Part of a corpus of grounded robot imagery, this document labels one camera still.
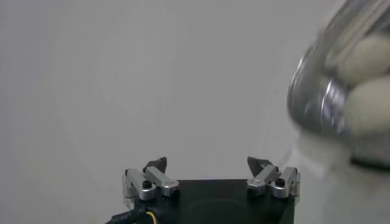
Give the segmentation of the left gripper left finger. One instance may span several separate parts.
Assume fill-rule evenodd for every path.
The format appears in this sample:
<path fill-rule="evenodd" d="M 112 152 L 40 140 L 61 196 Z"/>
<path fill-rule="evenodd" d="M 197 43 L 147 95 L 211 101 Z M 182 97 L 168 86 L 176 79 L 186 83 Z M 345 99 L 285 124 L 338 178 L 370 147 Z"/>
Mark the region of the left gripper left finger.
<path fill-rule="evenodd" d="M 180 194 L 179 181 L 168 177 L 165 172 L 167 157 L 149 161 L 141 171 L 126 169 L 122 175 L 124 204 L 134 210 L 137 201 L 152 201 L 160 192 L 162 197 L 174 198 Z"/>

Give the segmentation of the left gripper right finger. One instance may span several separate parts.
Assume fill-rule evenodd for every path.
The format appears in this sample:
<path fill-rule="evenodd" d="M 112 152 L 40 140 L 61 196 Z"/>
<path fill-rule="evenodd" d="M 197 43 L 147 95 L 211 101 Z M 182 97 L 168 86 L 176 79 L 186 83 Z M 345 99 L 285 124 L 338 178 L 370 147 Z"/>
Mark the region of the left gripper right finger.
<path fill-rule="evenodd" d="M 270 193 L 274 198 L 292 197 L 294 203 L 300 201 L 300 172 L 296 167 L 281 170 L 267 159 L 247 157 L 247 164 L 253 175 L 246 181 L 247 192 L 252 197 Z"/>

